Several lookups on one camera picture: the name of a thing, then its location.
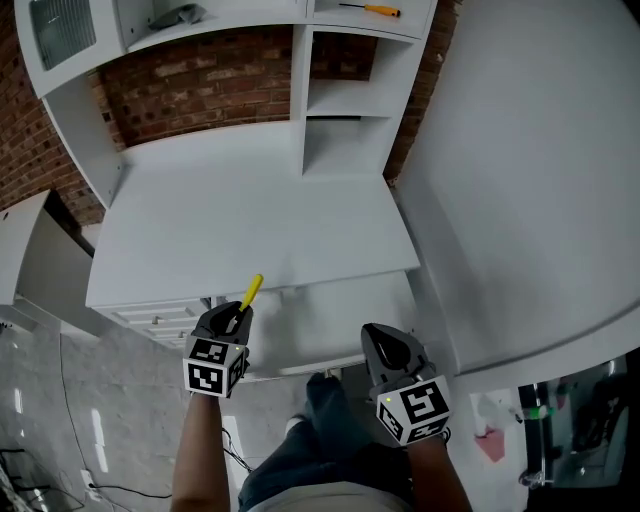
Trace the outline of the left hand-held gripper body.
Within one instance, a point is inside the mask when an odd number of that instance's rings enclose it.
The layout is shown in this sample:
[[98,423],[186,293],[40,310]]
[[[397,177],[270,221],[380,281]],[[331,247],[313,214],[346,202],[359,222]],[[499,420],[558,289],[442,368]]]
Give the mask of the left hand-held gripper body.
[[248,367],[248,355],[245,345],[190,335],[183,354],[185,388],[229,398]]

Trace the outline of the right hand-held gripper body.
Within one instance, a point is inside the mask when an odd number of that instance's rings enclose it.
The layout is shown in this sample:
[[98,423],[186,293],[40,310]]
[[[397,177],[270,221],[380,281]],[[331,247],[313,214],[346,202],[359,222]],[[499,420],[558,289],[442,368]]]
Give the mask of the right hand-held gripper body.
[[451,416],[446,378],[426,363],[410,375],[383,381],[369,364],[375,419],[396,445],[411,445],[443,435]]

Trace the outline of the yellow-handled tool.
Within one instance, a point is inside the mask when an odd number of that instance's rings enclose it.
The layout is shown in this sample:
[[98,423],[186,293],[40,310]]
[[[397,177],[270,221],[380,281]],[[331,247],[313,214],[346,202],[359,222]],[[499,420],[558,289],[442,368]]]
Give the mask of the yellow-handled tool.
[[240,312],[245,311],[247,308],[251,306],[256,295],[260,291],[260,288],[262,287],[263,282],[264,282],[264,276],[262,274],[256,274],[252,278],[251,283],[241,302],[241,306],[239,307]]

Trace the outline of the wide white drawer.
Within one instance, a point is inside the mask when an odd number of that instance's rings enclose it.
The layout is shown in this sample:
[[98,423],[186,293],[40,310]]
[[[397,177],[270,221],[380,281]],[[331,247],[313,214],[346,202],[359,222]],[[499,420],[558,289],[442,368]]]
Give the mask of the wide white drawer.
[[248,380],[360,364],[360,333],[367,323],[404,332],[417,328],[414,296],[403,272],[261,291],[252,307]]

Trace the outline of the person's right forearm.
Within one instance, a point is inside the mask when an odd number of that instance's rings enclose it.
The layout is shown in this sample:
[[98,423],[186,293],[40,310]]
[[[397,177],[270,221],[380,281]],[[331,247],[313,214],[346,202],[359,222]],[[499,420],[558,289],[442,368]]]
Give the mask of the person's right forearm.
[[472,512],[472,507],[442,437],[410,444],[415,512]]

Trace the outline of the person's left forearm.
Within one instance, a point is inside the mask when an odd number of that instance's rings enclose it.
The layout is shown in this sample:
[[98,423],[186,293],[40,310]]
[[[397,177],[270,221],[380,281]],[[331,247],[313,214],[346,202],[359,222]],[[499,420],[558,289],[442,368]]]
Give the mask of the person's left forearm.
[[194,394],[175,461],[171,512],[230,512],[218,398]]

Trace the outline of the pink cloth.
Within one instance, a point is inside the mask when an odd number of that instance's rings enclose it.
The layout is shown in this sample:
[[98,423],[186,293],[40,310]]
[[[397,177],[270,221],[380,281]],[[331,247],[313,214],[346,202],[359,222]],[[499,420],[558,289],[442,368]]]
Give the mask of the pink cloth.
[[475,442],[493,463],[498,463],[505,457],[505,439],[502,430],[487,431],[483,436],[476,436]]

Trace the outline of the person's dark trousers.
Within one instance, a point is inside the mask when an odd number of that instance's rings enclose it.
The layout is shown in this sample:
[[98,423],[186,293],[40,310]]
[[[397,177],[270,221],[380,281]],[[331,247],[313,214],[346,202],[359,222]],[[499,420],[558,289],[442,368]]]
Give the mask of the person's dark trousers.
[[317,373],[306,385],[305,412],[289,422],[284,441],[245,480],[239,512],[293,487],[336,482],[391,493],[413,511],[406,452],[376,442],[352,412],[341,382]]

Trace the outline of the white desk with hutch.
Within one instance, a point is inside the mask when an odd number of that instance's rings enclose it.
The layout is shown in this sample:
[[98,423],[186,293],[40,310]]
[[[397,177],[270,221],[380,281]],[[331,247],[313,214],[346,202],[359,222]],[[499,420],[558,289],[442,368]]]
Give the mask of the white desk with hutch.
[[[290,114],[121,151],[88,71],[41,97],[106,210],[88,306],[233,299],[255,274],[267,291],[418,267],[383,169],[437,0],[395,0],[399,18],[339,0],[115,2],[122,56],[227,29],[290,26]],[[148,28],[189,3],[206,10],[198,23]]]

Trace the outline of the black stand with green band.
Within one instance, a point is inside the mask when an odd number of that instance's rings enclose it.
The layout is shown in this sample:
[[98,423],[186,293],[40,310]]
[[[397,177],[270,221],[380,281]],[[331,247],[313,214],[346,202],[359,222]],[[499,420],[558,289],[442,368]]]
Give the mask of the black stand with green band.
[[530,490],[550,485],[553,476],[553,415],[545,382],[518,388],[525,429],[527,466],[519,481]]

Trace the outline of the person's light shirt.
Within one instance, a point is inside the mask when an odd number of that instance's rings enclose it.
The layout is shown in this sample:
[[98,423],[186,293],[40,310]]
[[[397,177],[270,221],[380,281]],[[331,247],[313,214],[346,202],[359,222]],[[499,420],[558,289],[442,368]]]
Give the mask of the person's light shirt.
[[253,506],[248,512],[412,512],[401,498],[350,482],[298,486]]

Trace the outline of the white power adapter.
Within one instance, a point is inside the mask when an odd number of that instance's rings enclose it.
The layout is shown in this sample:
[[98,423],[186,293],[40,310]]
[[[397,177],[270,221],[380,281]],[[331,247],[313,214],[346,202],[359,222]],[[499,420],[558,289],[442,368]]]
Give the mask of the white power adapter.
[[99,490],[94,484],[94,480],[91,472],[87,469],[81,469],[80,476],[82,478],[87,496],[93,501],[96,501],[96,502],[101,501],[102,497],[100,495]]

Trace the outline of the grey cloth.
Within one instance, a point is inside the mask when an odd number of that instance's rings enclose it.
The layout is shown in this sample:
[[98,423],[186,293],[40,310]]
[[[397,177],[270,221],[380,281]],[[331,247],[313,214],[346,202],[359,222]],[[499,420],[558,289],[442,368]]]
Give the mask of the grey cloth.
[[147,26],[152,31],[159,31],[179,24],[193,25],[206,14],[206,10],[197,3],[184,4],[172,8],[150,21]]

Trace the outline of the white glass cabinet door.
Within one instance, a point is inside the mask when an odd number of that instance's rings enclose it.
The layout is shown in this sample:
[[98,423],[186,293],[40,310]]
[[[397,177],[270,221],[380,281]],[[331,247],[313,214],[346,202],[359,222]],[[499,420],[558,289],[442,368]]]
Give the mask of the white glass cabinet door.
[[124,54],[115,0],[14,0],[14,12],[39,98]]

